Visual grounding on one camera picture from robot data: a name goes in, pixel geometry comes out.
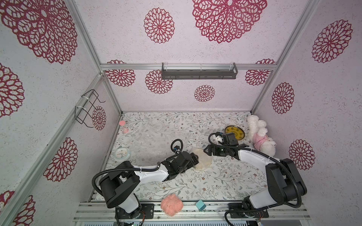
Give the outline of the bubble-wrapped plate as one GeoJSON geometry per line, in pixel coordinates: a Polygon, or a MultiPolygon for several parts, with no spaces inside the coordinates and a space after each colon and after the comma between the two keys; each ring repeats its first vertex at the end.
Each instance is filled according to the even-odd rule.
{"type": "Polygon", "coordinates": [[[224,129],[225,133],[233,133],[238,141],[245,138],[244,130],[237,125],[228,125],[224,129]]]}
{"type": "Polygon", "coordinates": [[[198,164],[194,166],[197,170],[205,170],[210,167],[213,157],[207,155],[203,149],[200,148],[194,148],[192,152],[198,156],[198,164]]]}

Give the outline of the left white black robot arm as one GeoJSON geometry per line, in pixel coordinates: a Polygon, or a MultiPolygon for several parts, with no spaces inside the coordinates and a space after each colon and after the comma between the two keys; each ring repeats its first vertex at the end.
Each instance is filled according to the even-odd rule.
{"type": "Polygon", "coordinates": [[[138,167],[125,161],[114,169],[99,172],[93,176],[91,183],[109,209],[119,207],[133,218],[141,211],[141,204],[134,193],[139,185],[173,180],[198,163],[199,157],[188,152],[180,152],[156,166],[138,167]]]}

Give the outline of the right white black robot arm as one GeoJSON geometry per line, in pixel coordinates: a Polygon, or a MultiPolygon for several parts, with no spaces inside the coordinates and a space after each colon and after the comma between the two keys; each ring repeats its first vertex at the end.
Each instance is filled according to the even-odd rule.
{"type": "Polygon", "coordinates": [[[265,173],[267,188],[246,197],[242,202],[244,211],[263,211],[281,205],[296,209],[301,207],[307,188],[292,160],[276,159],[248,145],[239,144],[233,133],[212,133],[208,141],[209,145],[204,149],[207,155],[230,156],[265,173]]]}

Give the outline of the white plush poodle pink shirt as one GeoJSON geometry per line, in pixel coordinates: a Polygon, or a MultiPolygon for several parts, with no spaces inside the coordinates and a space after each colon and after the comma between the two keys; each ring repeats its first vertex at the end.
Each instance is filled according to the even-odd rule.
{"type": "Polygon", "coordinates": [[[267,135],[267,123],[260,120],[256,115],[247,118],[249,133],[248,139],[252,142],[254,149],[268,156],[274,157],[276,153],[276,142],[267,135]]]}

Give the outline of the pink fluffy ball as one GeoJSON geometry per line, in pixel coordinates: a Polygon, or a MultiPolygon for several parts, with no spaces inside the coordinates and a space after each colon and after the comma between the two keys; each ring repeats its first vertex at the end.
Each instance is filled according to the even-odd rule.
{"type": "Polygon", "coordinates": [[[173,217],[183,209],[183,202],[178,196],[172,194],[161,201],[160,207],[166,215],[173,217]]]}

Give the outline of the teal small cube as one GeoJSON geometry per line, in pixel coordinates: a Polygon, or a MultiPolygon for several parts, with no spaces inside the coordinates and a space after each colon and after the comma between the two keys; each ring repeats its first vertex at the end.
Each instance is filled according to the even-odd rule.
{"type": "Polygon", "coordinates": [[[199,211],[204,211],[205,208],[206,208],[206,204],[205,204],[202,200],[197,201],[197,203],[195,204],[195,206],[197,207],[197,209],[198,209],[199,211]]]}

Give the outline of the white round clock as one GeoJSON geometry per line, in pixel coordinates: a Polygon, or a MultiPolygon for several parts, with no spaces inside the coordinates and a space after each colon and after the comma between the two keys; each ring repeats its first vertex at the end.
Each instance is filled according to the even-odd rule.
{"type": "Polygon", "coordinates": [[[118,147],[115,151],[114,151],[114,160],[116,162],[124,162],[124,161],[128,161],[131,157],[131,151],[129,148],[127,147],[118,147]]]}

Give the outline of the small pink cup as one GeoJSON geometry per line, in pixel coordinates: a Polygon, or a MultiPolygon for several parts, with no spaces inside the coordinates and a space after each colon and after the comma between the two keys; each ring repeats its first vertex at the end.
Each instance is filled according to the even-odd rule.
{"type": "Polygon", "coordinates": [[[127,127],[123,127],[122,133],[127,134],[129,132],[129,129],[127,127]]]}

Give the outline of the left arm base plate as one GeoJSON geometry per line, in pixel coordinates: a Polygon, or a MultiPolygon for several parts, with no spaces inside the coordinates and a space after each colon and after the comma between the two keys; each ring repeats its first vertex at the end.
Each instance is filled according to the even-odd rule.
{"type": "Polygon", "coordinates": [[[127,213],[121,207],[116,207],[115,219],[153,219],[155,205],[152,203],[141,203],[132,213],[127,213]]]}

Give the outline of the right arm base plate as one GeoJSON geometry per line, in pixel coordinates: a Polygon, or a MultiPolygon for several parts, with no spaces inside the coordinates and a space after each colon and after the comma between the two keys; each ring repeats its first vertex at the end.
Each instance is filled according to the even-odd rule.
{"type": "Polygon", "coordinates": [[[267,209],[255,210],[245,202],[236,202],[228,204],[228,214],[231,218],[269,218],[267,209]]]}

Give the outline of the black wall shelf rail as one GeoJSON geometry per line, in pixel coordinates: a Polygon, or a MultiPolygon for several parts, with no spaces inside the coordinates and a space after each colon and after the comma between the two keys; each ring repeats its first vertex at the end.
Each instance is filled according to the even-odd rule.
{"type": "Polygon", "coordinates": [[[233,63],[227,70],[171,70],[162,64],[161,76],[163,80],[235,80],[238,69],[233,63]]]}

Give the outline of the aluminium front rail frame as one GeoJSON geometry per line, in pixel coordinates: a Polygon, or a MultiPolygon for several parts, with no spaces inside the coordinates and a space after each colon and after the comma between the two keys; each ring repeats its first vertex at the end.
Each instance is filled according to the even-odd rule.
{"type": "MultiPolygon", "coordinates": [[[[195,222],[195,221],[216,221],[225,223],[224,213],[229,209],[231,201],[205,201],[206,208],[204,211],[199,211],[195,201],[186,201],[183,203],[183,209],[175,216],[170,217],[161,209],[160,201],[142,202],[142,205],[154,204],[153,218],[146,219],[144,225],[153,222],[195,222]]],[[[298,209],[283,205],[267,210],[269,216],[265,214],[255,218],[231,218],[231,222],[261,220],[262,222],[271,220],[300,220],[302,225],[311,225],[311,217],[307,212],[306,207],[302,205],[298,209]]],[[[80,226],[86,222],[116,222],[115,209],[106,207],[105,202],[81,202],[75,213],[71,225],[80,226]]]]}

